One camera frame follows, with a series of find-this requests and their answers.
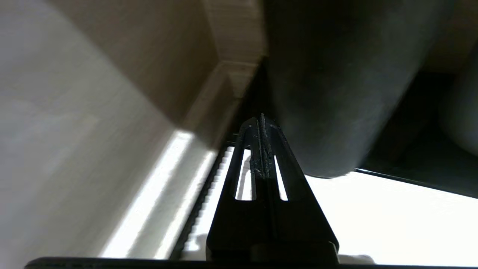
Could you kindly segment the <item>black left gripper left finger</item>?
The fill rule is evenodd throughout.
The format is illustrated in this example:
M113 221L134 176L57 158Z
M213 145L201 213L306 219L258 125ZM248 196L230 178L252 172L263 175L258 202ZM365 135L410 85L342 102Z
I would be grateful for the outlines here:
M249 261L250 248L261 237L258 208L261 186L254 169L260 159L258 119L245 121L239 130L225 182L207 237L208 261Z

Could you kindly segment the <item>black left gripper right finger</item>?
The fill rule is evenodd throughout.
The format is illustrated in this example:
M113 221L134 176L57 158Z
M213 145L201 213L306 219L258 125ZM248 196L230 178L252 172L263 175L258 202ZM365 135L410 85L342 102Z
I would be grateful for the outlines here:
M285 135L261 114L268 227L263 262L338 262L339 245Z

